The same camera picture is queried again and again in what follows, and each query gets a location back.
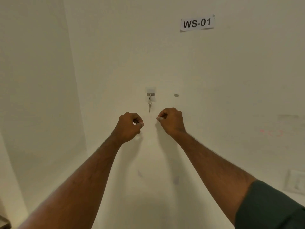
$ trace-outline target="hairy forearm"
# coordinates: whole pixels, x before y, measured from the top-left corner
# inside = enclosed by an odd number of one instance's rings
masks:
[[[208,191],[234,225],[236,212],[256,179],[187,133],[177,133],[174,139],[185,151]]]
[[[90,229],[121,144],[109,137],[20,226],[20,229]]]

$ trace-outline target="hand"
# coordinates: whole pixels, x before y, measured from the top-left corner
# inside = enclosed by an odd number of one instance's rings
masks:
[[[120,144],[124,144],[133,139],[135,135],[139,134],[140,129],[143,126],[143,120],[138,114],[126,112],[123,116],[120,116],[111,136]]]
[[[182,112],[175,108],[166,108],[157,117],[157,120],[161,123],[165,132],[174,137],[177,133],[186,133]]]

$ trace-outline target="dark green shirt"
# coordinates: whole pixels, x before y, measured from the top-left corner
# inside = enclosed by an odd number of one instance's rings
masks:
[[[235,218],[236,229],[305,229],[305,209],[284,193],[255,181]]]

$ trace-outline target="person's left hand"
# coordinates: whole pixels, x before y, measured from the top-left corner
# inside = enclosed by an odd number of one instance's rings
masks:
[[[120,116],[119,121],[112,132],[113,136],[119,143],[124,144],[140,133],[140,129],[144,126],[143,120],[136,113],[126,112]]]

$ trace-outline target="sign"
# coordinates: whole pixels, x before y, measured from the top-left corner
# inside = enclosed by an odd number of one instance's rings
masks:
[[[186,18],[181,19],[180,30],[191,31],[191,30],[202,30],[208,28],[214,28],[215,15],[211,15],[204,18]]]

